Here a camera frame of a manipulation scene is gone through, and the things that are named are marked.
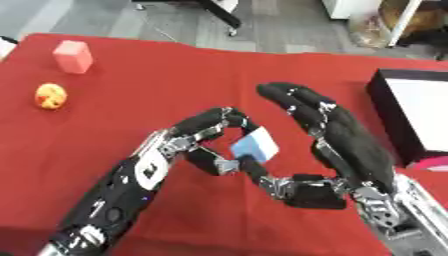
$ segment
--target floor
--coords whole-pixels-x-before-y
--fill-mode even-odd
[[[129,0],[0,0],[0,35],[50,32],[176,41],[204,48],[270,53],[331,52],[433,58],[427,48],[355,46],[346,23],[331,21],[319,0],[240,0],[243,27],[227,27],[194,3],[151,3],[136,11]]]

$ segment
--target small ball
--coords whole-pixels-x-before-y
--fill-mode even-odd
[[[67,100],[67,92],[57,84],[42,84],[37,88],[36,103],[44,109],[58,109]]]

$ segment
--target robotic hand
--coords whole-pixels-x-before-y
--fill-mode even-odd
[[[38,255],[105,254],[154,200],[180,154],[186,154],[187,160],[198,166],[232,171],[234,162],[200,146],[203,141],[220,137],[226,127],[240,127],[243,134],[257,128],[234,108],[213,108],[153,132],[84,195]],[[198,160],[198,154],[205,159]]]
[[[268,174],[251,156],[240,169],[274,199],[300,208],[344,209],[344,195],[396,256],[448,255],[445,209],[416,181],[395,173],[390,154],[344,108],[311,89],[288,83],[258,86],[315,138],[313,155],[336,176]]]

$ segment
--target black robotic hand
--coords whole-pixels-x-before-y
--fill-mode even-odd
[[[256,129],[234,108],[213,108],[151,133],[84,194],[38,255],[104,255],[157,196],[178,155],[187,155],[192,163],[207,167],[206,171],[220,167],[220,161],[212,160],[219,158],[221,165],[230,162],[212,151],[203,153],[203,160],[195,158],[206,150],[201,142],[218,138],[226,127],[241,127],[243,133]]]
[[[349,111],[305,86],[269,83],[259,85],[257,91],[286,110],[305,132],[316,138],[311,146],[313,155],[337,173],[331,179],[294,175],[282,180],[283,187],[277,178],[274,187],[281,195],[279,199],[296,207],[341,209],[345,201],[338,189],[353,191],[373,185],[384,193],[393,191],[391,155]],[[251,177],[254,173],[260,176],[264,170],[251,157],[240,161],[240,168]]]

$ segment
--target cable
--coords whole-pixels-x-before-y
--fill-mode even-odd
[[[146,25],[151,26],[151,28],[154,29],[155,31],[157,31],[157,32],[159,32],[160,34],[164,35],[165,37],[169,38],[172,42],[175,42],[175,43],[178,42],[174,37],[172,37],[172,36],[171,36],[170,34],[168,34],[167,32],[165,32],[165,31],[163,31],[162,29],[156,27],[155,25],[151,25],[150,21],[149,21],[148,18],[146,17],[146,13],[144,13],[144,15],[138,15],[138,16],[141,16],[140,18],[143,20],[143,22],[144,22]]]

